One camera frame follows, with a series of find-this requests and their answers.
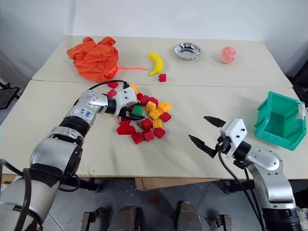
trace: teal plastic bin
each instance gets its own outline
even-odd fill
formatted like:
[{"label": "teal plastic bin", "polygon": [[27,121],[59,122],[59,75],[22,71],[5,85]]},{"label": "teal plastic bin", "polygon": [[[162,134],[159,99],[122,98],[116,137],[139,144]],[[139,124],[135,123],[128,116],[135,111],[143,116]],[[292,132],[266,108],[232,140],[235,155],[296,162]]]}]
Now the teal plastic bin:
[{"label": "teal plastic bin", "polygon": [[269,91],[258,107],[255,136],[294,150],[306,135],[306,114],[299,117],[303,102]]}]

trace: white table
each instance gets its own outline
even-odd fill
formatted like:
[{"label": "white table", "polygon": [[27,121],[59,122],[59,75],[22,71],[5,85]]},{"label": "white table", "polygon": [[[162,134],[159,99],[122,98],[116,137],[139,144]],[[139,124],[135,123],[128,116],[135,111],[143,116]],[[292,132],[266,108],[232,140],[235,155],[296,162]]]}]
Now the white table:
[{"label": "white table", "polygon": [[[62,82],[89,82],[81,77],[66,51],[82,43],[84,36],[66,36],[33,76],[35,80]],[[99,42],[103,37],[92,37]],[[262,41],[234,41],[179,38],[133,38],[114,37],[119,51],[119,66],[140,66],[141,70],[120,70],[114,79],[123,79],[136,84],[179,86],[228,86],[228,87],[292,87]],[[174,53],[180,42],[193,42],[200,46],[201,55],[193,61],[183,61]],[[233,46],[237,50],[232,64],[219,61],[221,49]],[[163,73],[167,82],[160,83],[158,75],[149,76],[154,62],[148,53],[154,51],[164,60]]]},{"label": "white table", "polygon": [[[75,100],[92,85],[30,81],[1,126],[1,158],[18,169],[28,167],[35,146],[61,123]],[[170,111],[172,119],[164,124],[166,136],[135,145],[130,136],[117,134],[117,118],[99,114],[86,136],[78,174],[229,179],[231,177],[218,157],[211,159],[188,137],[192,134],[214,147],[220,133],[218,128],[203,119],[203,116],[209,115],[225,121],[242,118],[248,129],[246,142],[276,152],[284,160],[287,178],[308,179],[307,136],[293,152],[254,137],[257,107],[266,99],[268,91],[297,98],[292,89],[137,86],[140,92],[173,105]],[[108,90],[107,86],[97,88],[99,92]],[[242,170],[235,167],[231,160],[227,162],[236,175],[244,178]]]}]

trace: orange cloth bag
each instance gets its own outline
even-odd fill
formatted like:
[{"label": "orange cloth bag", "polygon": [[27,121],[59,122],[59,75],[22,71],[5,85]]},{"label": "orange cloth bag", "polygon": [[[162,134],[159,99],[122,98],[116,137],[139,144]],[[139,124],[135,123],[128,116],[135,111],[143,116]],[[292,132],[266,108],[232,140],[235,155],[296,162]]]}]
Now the orange cloth bag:
[{"label": "orange cloth bag", "polygon": [[118,67],[118,51],[111,37],[103,38],[98,44],[90,37],[85,37],[81,44],[69,49],[67,54],[73,59],[78,73],[87,80],[104,82],[111,80],[120,69],[140,69],[141,67]]}]

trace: yellow toy banana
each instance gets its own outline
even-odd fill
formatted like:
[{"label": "yellow toy banana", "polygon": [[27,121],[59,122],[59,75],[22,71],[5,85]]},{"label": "yellow toy banana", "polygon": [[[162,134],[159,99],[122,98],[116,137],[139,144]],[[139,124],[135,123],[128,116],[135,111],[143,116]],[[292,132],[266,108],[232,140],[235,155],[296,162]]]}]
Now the yellow toy banana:
[{"label": "yellow toy banana", "polygon": [[152,70],[152,72],[150,72],[150,75],[155,75],[159,72],[161,72],[164,68],[164,63],[162,58],[156,54],[155,52],[150,52],[149,56],[151,59],[153,59],[153,61],[155,62],[155,68]]}]

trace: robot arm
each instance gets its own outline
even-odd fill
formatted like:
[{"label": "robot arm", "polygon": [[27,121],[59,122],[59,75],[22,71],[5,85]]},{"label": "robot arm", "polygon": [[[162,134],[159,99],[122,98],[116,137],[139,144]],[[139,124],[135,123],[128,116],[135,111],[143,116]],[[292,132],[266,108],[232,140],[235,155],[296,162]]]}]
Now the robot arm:
[{"label": "robot arm", "polygon": [[[39,230],[54,201],[58,188],[76,174],[84,138],[97,113],[121,116],[123,119],[144,118],[130,115],[127,106],[136,104],[134,89],[125,88],[109,99],[107,95],[87,90],[76,105],[34,149],[30,159],[31,201],[22,230]],[[23,205],[25,179],[5,189],[0,198],[0,230],[15,230]]]},{"label": "robot arm", "polygon": [[267,230],[300,231],[292,188],[283,174],[281,158],[272,151],[252,147],[244,142],[247,130],[242,119],[234,119],[225,123],[210,116],[204,118],[214,126],[221,128],[218,144],[215,149],[211,149],[200,139],[189,135],[191,140],[212,158],[217,152],[224,153],[227,158],[235,159],[236,166],[246,167],[250,171]]}]

